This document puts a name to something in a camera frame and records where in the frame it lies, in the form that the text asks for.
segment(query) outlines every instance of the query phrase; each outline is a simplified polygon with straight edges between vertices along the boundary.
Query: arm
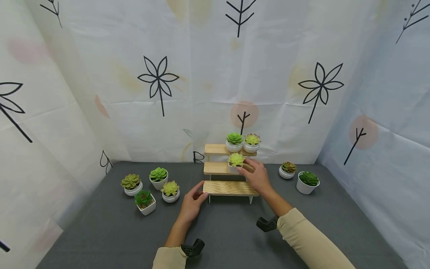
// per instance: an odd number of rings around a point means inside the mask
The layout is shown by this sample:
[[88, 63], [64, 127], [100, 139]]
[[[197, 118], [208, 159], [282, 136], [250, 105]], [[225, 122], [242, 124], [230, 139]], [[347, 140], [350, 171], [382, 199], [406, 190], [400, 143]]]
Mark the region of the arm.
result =
[[208, 197], [208, 193], [199, 190], [203, 181], [194, 186], [185, 196], [181, 211], [167, 238], [164, 247], [160, 247], [155, 255], [152, 269], [184, 269], [187, 256], [181, 249], [191, 222], [200, 211], [200, 205]]
[[245, 162], [254, 173], [238, 168], [253, 187], [279, 216], [278, 230], [310, 269], [354, 269], [345, 255], [296, 208], [285, 201], [270, 185], [264, 165], [255, 160]]

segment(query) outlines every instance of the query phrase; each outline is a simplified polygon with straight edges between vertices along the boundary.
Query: green succulent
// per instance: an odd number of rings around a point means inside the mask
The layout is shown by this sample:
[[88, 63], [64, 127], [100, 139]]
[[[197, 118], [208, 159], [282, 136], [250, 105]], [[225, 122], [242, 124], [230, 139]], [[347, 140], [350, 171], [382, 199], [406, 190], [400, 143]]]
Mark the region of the green succulent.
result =
[[231, 164], [231, 166], [243, 166], [243, 161], [245, 160], [245, 157], [242, 156], [242, 154], [240, 153], [232, 153], [230, 154], [230, 156], [228, 157], [228, 163]]
[[167, 176], [167, 170], [164, 168], [157, 168], [151, 171], [149, 178], [154, 182], [160, 182]]
[[254, 133], [250, 133], [245, 137], [245, 143], [249, 145], [258, 145], [260, 144], [260, 137]]
[[135, 204], [140, 207], [146, 207], [152, 202], [152, 196], [150, 191], [141, 190], [135, 195]]
[[282, 170], [284, 170], [287, 173], [294, 173], [296, 169], [297, 169], [296, 165], [290, 163], [289, 161], [286, 163], [283, 163], [282, 165]]
[[312, 172], [303, 172], [303, 174], [301, 174], [299, 178], [304, 184], [309, 186], [316, 186], [319, 182], [319, 179]]
[[164, 183], [161, 191], [165, 196], [174, 196], [179, 190], [179, 185], [175, 181]]
[[126, 188], [126, 190], [135, 189], [140, 183], [139, 175], [129, 174], [123, 180], [121, 180], [121, 186]]
[[232, 145], [238, 145], [242, 143], [243, 139], [240, 133], [230, 133], [227, 135], [227, 142]]

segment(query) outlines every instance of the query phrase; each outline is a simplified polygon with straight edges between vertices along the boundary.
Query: white pot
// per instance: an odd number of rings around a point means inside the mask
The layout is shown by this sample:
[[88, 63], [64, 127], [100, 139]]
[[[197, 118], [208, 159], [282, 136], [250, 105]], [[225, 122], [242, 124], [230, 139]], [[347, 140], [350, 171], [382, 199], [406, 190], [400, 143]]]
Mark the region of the white pot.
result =
[[250, 145], [250, 144], [247, 144], [245, 141], [243, 141], [242, 143], [243, 143], [243, 149], [248, 153], [255, 153], [260, 148], [260, 144]]
[[230, 174], [234, 174], [234, 175], [239, 175], [239, 171], [237, 171], [238, 167], [243, 167], [243, 166], [231, 166], [230, 163], [228, 164], [228, 171]]
[[290, 179], [293, 178], [293, 176], [295, 175], [294, 173], [287, 173], [282, 169], [282, 166], [279, 167], [279, 175], [284, 178], [284, 179]]
[[151, 197], [152, 197], [152, 199], [154, 200], [154, 202], [150, 205], [150, 206], [148, 206], [148, 207], [145, 207], [144, 209], [140, 209], [140, 207], [138, 206], [138, 205], [136, 205], [137, 206], [137, 208], [139, 209], [139, 211], [142, 213], [142, 214], [144, 214], [145, 216], [147, 216], [147, 215], [149, 215], [152, 211], [154, 211], [155, 210], [155, 207], [156, 207], [156, 205], [157, 205], [157, 201], [155, 201], [155, 198], [154, 198], [154, 196], [152, 195], [152, 193], [151, 193]]
[[318, 181], [318, 185], [316, 186], [309, 186], [307, 184], [304, 184], [301, 180], [300, 180], [300, 175], [303, 174], [303, 172], [300, 172], [298, 174], [297, 177], [297, 184], [296, 184], [296, 188], [299, 192], [303, 193], [303, 194], [310, 194], [316, 187], [319, 186], [319, 181]]
[[124, 188], [124, 192], [128, 195], [128, 196], [135, 196], [136, 194], [138, 194], [143, 188], [143, 184], [142, 181], [139, 182], [139, 185], [137, 185], [136, 188], [132, 189], [132, 190], [127, 190], [126, 188]]
[[225, 146], [227, 147], [227, 150], [230, 152], [239, 152], [242, 149], [242, 143], [238, 145], [230, 144], [227, 140], [225, 141]]
[[152, 186], [154, 186], [155, 189], [161, 190], [163, 188], [164, 183], [169, 182], [169, 172], [167, 172], [166, 178], [161, 180], [160, 182], [154, 182], [151, 180], [151, 178], [149, 178], [149, 180], [151, 181]]
[[167, 203], [173, 203], [176, 202], [179, 199], [179, 195], [181, 195], [181, 190], [179, 189], [178, 192], [174, 196], [165, 196], [163, 192], [163, 200]]

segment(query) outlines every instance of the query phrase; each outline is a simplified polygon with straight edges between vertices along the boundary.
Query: black twig drawing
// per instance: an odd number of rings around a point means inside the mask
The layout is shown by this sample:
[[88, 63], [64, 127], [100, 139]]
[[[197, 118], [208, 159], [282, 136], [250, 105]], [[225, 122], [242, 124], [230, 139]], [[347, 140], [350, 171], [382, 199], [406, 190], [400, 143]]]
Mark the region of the black twig drawing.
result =
[[0, 248], [2, 250], [4, 250], [5, 252], [9, 252], [10, 248], [8, 248], [8, 246], [6, 246], [2, 241], [0, 241]]
[[[337, 90], [344, 86], [342, 82], [333, 80], [339, 74], [343, 65], [344, 64], [341, 63], [340, 65], [333, 68], [326, 75], [326, 71], [324, 67], [319, 62], [317, 62], [315, 66], [315, 80], [305, 80], [299, 83], [301, 87], [312, 90], [304, 98], [303, 104], [309, 103], [310, 101], [315, 99], [312, 113], [310, 114], [310, 118], [307, 124], [310, 124], [310, 120], [312, 120], [313, 112], [315, 111], [315, 107], [316, 107], [316, 103], [318, 102], [318, 99], [321, 100], [321, 102], [326, 105], [329, 100], [329, 90]], [[317, 75], [318, 71], [322, 72], [322, 77], [318, 78], [318, 75]]]
[[246, 111], [244, 111], [243, 112], [243, 117], [240, 117], [239, 115], [237, 116], [238, 118], [239, 118], [239, 120], [240, 120], [240, 122], [242, 123], [242, 128], [240, 128], [240, 134], [242, 134], [243, 133], [243, 125], [245, 124], [245, 119], [247, 118], [247, 117], [249, 117], [251, 114], [246, 114]]
[[46, 7], [42, 4], [40, 4], [40, 6], [42, 8], [49, 10], [50, 12], [54, 13], [58, 18], [58, 22], [60, 23], [61, 28], [63, 28], [63, 26], [61, 25], [61, 20], [60, 20], [60, 2], [57, 1], [57, 7], [55, 7], [54, 0], [48, 0], [48, 2], [50, 2], [52, 4], [52, 7], [54, 8], [54, 10], [52, 10], [49, 7]]
[[[105, 158], [106, 158], [106, 163], [105, 163], [105, 164], [102, 164], [102, 163], [101, 163], [101, 161], [103, 160], [103, 157], [105, 157]], [[114, 167], [114, 166], [112, 165], [111, 161], [109, 160], [108, 156], [106, 155], [106, 153], [103, 151], [103, 152], [101, 153], [100, 166], [101, 166], [101, 167], [106, 167], [106, 169], [105, 169], [105, 171], [104, 171], [104, 172], [106, 173], [106, 175], [108, 174], [108, 167], [109, 167], [109, 164], [111, 165], [111, 168], [112, 168], [112, 167]]]
[[240, 9], [238, 9], [237, 7], [233, 6], [233, 4], [231, 4], [230, 2], [227, 1], [227, 4], [229, 4], [232, 8], [234, 8], [234, 10], [236, 10], [239, 13], [239, 22], [237, 22], [235, 19], [233, 19], [232, 17], [230, 17], [228, 14], [225, 14], [230, 20], [232, 20], [233, 22], [235, 22], [237, 24], [237, 37], [239, 38], [239, 34], [240, 34], [240, 26], [242, 24], [244, 24], [246, 21], [249, 20], [249, 18], [252, 17], [252, 15], [254, 15], [254, 12], [249, 15], [248, 18], [246, 18], [245, 20], [242, 21], [242, 14], [248, 10], [253, 3], [255, 3], [257, 0], [254, 0], [252, 3], [250, 3], [250, 5], [248, 7], [246, 7], [245, 9], [243, 9], [243, 0], [240, 0]]
[[22, 85], [23, 85], [22, 83], [16, 83], [16, 82], [0, 83], [0, 111], [2, 111], [5, 114], [5, 116], [13, 123], [13, 125], [15, 125], [15, 127], [22, 133], [23, 136], [25, 136], [25, 138], [27, 138], [27, 140], [30, 143], [33, 143], [33, 141], [27, 136], [26, 133], [24, 133], [21, 127], [12, 119], [12, 117], [6, 111], [7, 109], [16, 113], [25, 114], [24, 110], [19, 105], [17, 105], [9, 98], [5, 97], [19, 90], [19, 88], [21, 88]]
[[402, 36], [402, 34], [403, 34], [403, 32], [406, 30], [406, 29], [408, 29], [409, 27], [411, 27], [412, 25], [414, 25], [414, 24], [416, 24], [416, 23], [419, 23], [420, 21], [422, 21], [422, 20], [424, 20], [425, 18], [427, 18], [428, 17], [428, 15], [427, 16], [424, 16], [424, 17], [422, 17], [421, 19], [419, 19], [419, 20], [416, 20], [416, 21], [414, 21], [413, 23], [411, 23], [411, 24], [409, 24], [409, 22], [411, 21], [411, 19], [412, 19], [412, 17], [414, 16], [414, 15], [416, 15], [418, 12], [420, 12], [420, 11], [422, 11], [422, 10], [424, 10], [425, 8], [427, 8], [428, 6], [430, 6], [430, 4], [427, 4], [427, 5], [425, 5], [424, 7], [422, 7], [422, 8], [420, 8], [419, 10], [417, 10], [417, 8], [418, 8], [418, 6], [419, 6], [419, 4], [421, 3], [421, 0], [418, 0], [418, 3], [415, 5], [415, 4], [413, 4], [412, 5], [412, 8], [414, 8], [412, 11], [411, 11], [411, 13], [409, 14], [409, 19], [407, 19], [407, 18], [405, 18], [404, 20], [405, 20], [405, 22], [406, 22], [406, 24], [404, 24], [403, 25], [403, 30], [402, 30], [402, 32], [400, 33], [400, 35], [399, 35], [399, 38], [397, 39], [397, 41], [396, 41], [396, 44], [397, 44], [397, 42], [399, 42], [399, 39], [400, 39], [400, 37]]
[[[197, 153], [198, 155], [202, 156], [202, 158], [201, 158], [201, 159], [197, 159], [197, 158], [196, 158], [196, 153]], [[202, 154], [201, 154], [201, 153], [199, 153], [199, 152], [193, 152], [193, 155], [194, 155], [194, 158], [193, 158], [194, 163], [196, 163], [196, 161], [200, 162], [201, 164], [203, 163], [203, 162], [202, 162], [202, 160], [205, 158], [205, 156], [204, 156], [204, 155], [202, 155]]]
[[154, 63], [151, 62], [150, 59], [146, 58], [145, 56], [143, 56], [143, 58], [145, 59], [146, 69], [148, 70], [149, 74], [143, 74], [138, 76], [137, 78], [143, 82], [151, 83], [151, 88], [149, 90], [150, 99], [154, 97], [157, 94], [157, 92], [160, 93], [161, 110], [163, 111], [163, 117], [164, 117], [163, 95], [161, 91], [163, 91], [168, 96], [172, 97], [172, 91], [170, 90], [170, 87], [167, 85], [166, 82], [173, 82], [177, 80], [179, 76], [172, 73], [166, 73], [167, 56], [165, 56], [160, 61], [157, 68], [155, 68]]
[[358, 134], [358, 129], [357, 129], [357, 128], [355, 128], [355, 138], [356, 138], [356, 140], [355, 140], [355, 143], [354, 143], [354, 145], [352, 146], [352, 148], [351, 148], [351, 150], [350, 150], [350, 153], [348, 154], [347, 159], [346, 159], [346, 160], [345, 160], [345, 162], [344, 162], [344, 165], [346, 165], [346, 163], [347, 163], [347, 161], [348, 161], [348, 159], [349, 159], [349, 156], [351, 156], [352, 150], [355, 148], [355, 145], [357, 145], [358, 140], [360, 139], [360, 137], [362, 137], [362, 136], [365, 136], [365, 135], [366, 135], [366, 133], [363, 133], [363, 131], [364, 131], [364, 128], [361, 128], [360, 134]]

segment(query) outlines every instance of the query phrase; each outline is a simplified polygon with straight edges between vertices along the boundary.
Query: wooden shelf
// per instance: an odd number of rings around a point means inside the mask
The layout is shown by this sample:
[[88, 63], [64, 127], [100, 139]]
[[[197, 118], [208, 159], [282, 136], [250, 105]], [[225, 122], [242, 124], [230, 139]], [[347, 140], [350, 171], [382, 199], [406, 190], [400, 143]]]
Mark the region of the wooden shelf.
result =
[[[243, 156], [257, 156], [257, 153], [248, 153], [243, 149], [239, 152]], [[230, 151], [227, 150], [225, 144], [206, 144], [205, 145], [205, 154], [207, 155], [223, 155], [228, 156], [231, 154]]]
[[[247, 169], [249, 172], [253, 173], [254, 169], [248, 165], [243, 164], [243, 168]], [[228, 163], [218, 163], [207, 161], [205, 162], [205, 166], [203, 168], [203, 174], [205, 175], [234, 175], [231, 174], [228, 170]]]
[[214, 196], [258, 196], [246, 181], [205, 180], [203, 192]]

